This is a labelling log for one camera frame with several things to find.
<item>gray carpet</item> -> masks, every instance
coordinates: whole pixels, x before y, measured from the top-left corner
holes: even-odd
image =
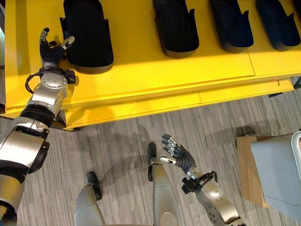
[[[240,196],[236,134],[253,128],[261,135],[282,135],[301,128],[301,90],[274,98],[257,97],[86,127],[51,130],[51,148],[41,170],[26,179],[18,211],[20,226],[71,226],[84,175],[94,170],[103,187],[99,201],[107,224],[152,225],[152,186],[147,180],[147,144],[164,155],[160,136],[176,136],[203,172],[217,171],[227,197],[248,226],[294,226],[275,209],[263,209]],[[0,119],[0,133],[10,120]],[[165,166],[182,213],[183,225],[210,226],[194,194],[181,191],[183,172]]]

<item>cardboard box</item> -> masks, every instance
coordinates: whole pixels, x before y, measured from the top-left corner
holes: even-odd
[[[264,200],[257,167],[251,152],[251,143],[265,140],[268,136],[237,137],[238,165],[241,195],[244,199],[264,208],[269,205]]]

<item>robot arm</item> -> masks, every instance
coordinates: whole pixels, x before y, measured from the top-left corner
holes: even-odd
[[[174,137],[165,134],[162,143],[172,158],[161,157],[161,162],[180,167],[186,174],[182,180],[185,194],[195,192],[199,203],[204,206],[214,226],[245,226],[235,206],[227,199],[217,183],[217,174],[203,174],[197,168],[194,158]]]
[[[75,83],[74,72],[58,67],[74,37],[50,48],[46,41],[48,32],[49,29],[45,28],[40,36],[43,67],[30,75],[25,84],[33,96],[0,139],[0,225],[16,224],[26,175],[43,165],[49,148],[46,141],[49,127],[67,96],[68,83]],[[28,85],[33,76],[40,77],[40,84],[34,92]]]

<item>yellow shelf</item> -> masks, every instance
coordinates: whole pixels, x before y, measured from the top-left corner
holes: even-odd
[[[290,80],[225,87],[168,97],[65,110],[67,129],[293,90]]]
[[[200,46],[189,58],[174,60],[162,53],[151,1],[101,0],[104,16],[110,24],[114,67],[97,75],[76,72],[77,84],[69,85],[62,109],[70,115],[75,109],[90,112],[108,106],[115,115],[115,107],[122,103],[128,107],[125,113],[115,117],[122,119],[280,91],[279,87],[274,87],[276,81],[271,80],[301,73],[301,64],[296,61],[301,58],[301,45],[287,52],[274,50],[260,22],[255,0],[238,1],[242,11],[250,10],[254,45],[248,51],[230,54],[222,50],[209,1],[188,0],[188,8],[195,8]],[[288,14],[294,12],[291,0],[280,1]],[[40,68],[38,39],[41,30],[48,26],[48,40],[63,41],[60,17],[64,17],[63,0],[7,2],[4,114],[7,117],[16,117],[31,96],[24,89],[24,83],[29,74]],[[295,21],[301,31],[297,16]],[[72,69],[67,61],[62,62],[61,67]],[[31,87],[38,82],[37,78],[33,79]],[[260,91],[249,94],[253,84],[258,89],[259,84],[271,82],[273,85],[262,85]],[[197,93],[201,95],[200,103],[192,98]],[[153,101],[158,100],[173,100],[179,105],[165,105],[163,109],[154,106]],[[134,105],[139,112],[131,109]],[[112,120],[114,117],[105,116],[101,122]]]
[[[191,57],[181,60],[163,54],[151,1],[101,2],[110,24],[114,67],[99,75],[76,73],[79,82],[70,85],[65,108],[196,91],[227,82],[244,82],[254,76],[247,51],[229,54],[222,50],[208,1],[187,1],[189,8],[196,9],[200,47]],[[63,41],[59,21],[64,17],[63,0],[10,0],[6,11],[6,109],[10,110],[23,108],[30,98],[24,83],[29,74],[40,68],[41,30],[48,26],[48,40]],[[72,69],[68,62],[63,62],[62,67]]]

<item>light gray container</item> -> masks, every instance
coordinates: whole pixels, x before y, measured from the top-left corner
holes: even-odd
[[[251,150],[265,201],[301,222],[301,132],[254,142]]]

